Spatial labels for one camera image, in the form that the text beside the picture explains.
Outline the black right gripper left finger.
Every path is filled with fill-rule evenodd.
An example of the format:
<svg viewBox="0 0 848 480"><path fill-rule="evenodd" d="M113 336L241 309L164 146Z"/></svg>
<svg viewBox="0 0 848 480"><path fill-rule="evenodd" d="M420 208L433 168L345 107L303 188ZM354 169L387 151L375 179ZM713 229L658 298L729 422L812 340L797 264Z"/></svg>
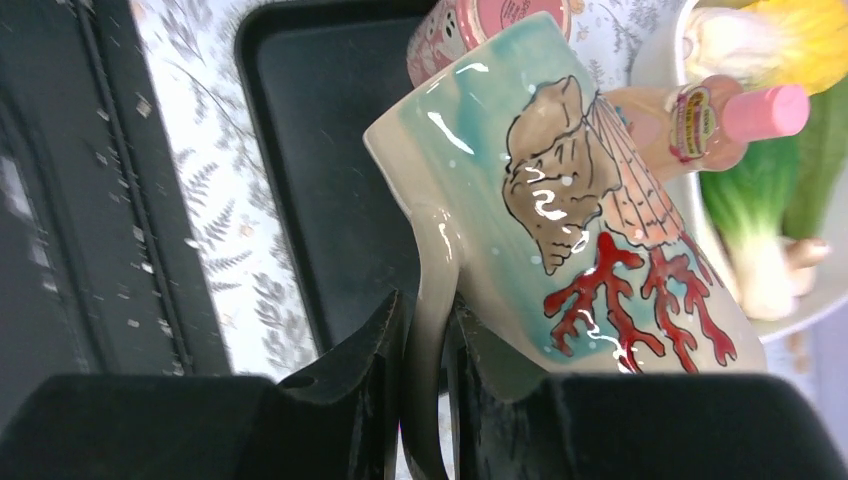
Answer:
<svg viewBox="0 0 848 480"><path fill-rule="evenodd" d="M60 375L1 435L5 479L391 479L406 305L280 382Z"/></svg>

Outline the pink patterned mug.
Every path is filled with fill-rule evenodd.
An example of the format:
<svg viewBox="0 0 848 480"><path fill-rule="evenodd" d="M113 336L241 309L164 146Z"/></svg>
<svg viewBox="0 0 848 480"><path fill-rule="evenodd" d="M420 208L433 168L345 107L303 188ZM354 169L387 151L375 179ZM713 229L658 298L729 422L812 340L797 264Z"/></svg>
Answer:
<svg viewBox="0 0 848 480"><path fill-rule="evenodd" d="M407 72L417 87L449 64L528 15L547 12L564 37L579 0L439 0L412 34L406 50Z"/></svg>

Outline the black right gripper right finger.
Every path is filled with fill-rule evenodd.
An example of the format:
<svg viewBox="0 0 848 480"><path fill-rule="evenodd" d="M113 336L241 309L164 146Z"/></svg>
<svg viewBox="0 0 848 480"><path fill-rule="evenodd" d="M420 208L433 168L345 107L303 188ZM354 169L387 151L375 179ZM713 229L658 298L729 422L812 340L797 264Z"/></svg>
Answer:
<svg viewBox="0 0 848 480"><path fill-rule="evenodd" d="M818 415L761 374L553 374L450 316L460 479L843 479Z"/></svg>

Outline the cream seashell mug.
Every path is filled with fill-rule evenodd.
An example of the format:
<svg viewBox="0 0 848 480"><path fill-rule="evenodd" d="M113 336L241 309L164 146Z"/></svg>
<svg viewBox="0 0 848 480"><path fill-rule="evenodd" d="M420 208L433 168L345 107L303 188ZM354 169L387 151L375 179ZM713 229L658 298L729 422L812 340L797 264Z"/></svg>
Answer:
<svg viewBox="0 0 848 480"><path fill-rule="evenodd" d="M437 396L456 298L551 372L765 370L754 328L550 14L445 67L363 141L420 257L400 414L414 478L446 477Z"/></svg>

